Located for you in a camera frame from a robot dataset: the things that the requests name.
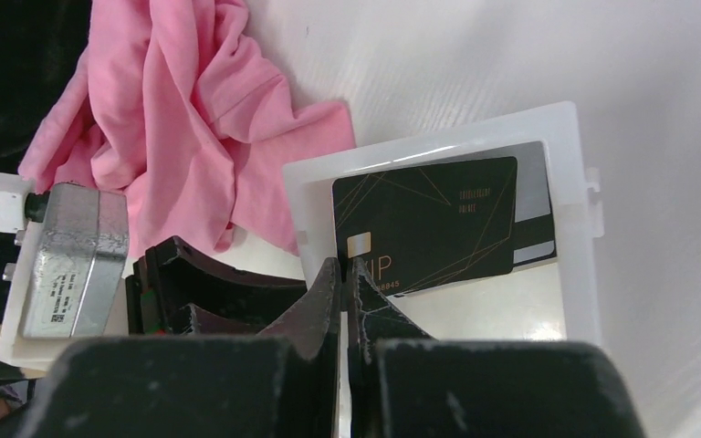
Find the stack of credit cards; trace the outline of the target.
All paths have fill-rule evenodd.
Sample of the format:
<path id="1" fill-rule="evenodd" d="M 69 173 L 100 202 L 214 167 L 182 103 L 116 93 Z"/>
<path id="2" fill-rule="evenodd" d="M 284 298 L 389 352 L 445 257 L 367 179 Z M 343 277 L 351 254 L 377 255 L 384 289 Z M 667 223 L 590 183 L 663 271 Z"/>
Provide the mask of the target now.
<path id="1" fill-rule="evenodd" d="M 523 266 L 557 255 L 551 211 L 547 161 L 540 141 L 508 146 L 518 160 L 514 266 Z"/>

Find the black vip card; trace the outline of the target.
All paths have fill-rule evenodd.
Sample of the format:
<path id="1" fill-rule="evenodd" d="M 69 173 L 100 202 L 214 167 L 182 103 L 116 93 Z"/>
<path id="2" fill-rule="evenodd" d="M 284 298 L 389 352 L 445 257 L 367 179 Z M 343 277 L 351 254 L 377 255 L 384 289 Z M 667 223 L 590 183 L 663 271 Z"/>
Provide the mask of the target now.
<path id="1" fill-rule="evenodd" d="M 339 258 L 362 258 L 388 296 L 508 274 L 517 175 L 517 159 L 501 157 L 339 178 Z"/>

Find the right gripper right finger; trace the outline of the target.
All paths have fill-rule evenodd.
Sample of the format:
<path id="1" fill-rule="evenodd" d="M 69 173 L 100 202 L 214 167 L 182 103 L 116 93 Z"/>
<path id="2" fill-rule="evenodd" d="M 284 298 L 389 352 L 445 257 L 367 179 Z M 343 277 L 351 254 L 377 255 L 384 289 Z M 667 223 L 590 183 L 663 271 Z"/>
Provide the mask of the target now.
<path id="1" fill-rule="evenodd" d="M 588 343 L 438 340 L 359 258 L 346 271 L 354 437 L 641 437 L 619 371 Z"/>

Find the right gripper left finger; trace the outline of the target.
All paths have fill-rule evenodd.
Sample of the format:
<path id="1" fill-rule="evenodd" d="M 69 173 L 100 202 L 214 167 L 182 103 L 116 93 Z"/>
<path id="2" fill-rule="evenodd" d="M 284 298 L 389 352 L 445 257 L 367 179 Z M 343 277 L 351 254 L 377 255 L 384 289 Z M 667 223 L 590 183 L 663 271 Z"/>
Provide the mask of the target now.
<path id="1" fill-rule="evenodd" d="M 70 345 L 24 437 L 334 437 L 340 264 L 255 335 L 132 336 Z"/>

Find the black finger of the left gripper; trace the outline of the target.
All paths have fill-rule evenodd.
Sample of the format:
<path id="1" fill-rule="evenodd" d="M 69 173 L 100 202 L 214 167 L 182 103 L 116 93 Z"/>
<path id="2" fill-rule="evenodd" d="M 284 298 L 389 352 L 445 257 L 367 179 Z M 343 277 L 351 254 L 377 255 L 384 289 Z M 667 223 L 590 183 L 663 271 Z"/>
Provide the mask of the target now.
<path id="1" fill-rule="evenodd" d="M 170 237 L 144 253 L 144 333 L 257 334 L 306 292 L 302 280 L 244 271 Z"/>

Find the white plastic tray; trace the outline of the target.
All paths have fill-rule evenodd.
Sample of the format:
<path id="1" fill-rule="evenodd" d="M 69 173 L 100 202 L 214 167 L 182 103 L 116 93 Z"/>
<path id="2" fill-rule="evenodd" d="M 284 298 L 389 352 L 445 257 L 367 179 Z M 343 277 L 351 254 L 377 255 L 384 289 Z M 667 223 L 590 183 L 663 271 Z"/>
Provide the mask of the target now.
<path id="1" fill-rule="evenodd" d="M 353 437 L 589 437 L 605 403 L 570 101 L 287 165 L 305 278 L 339 263 Z"/>

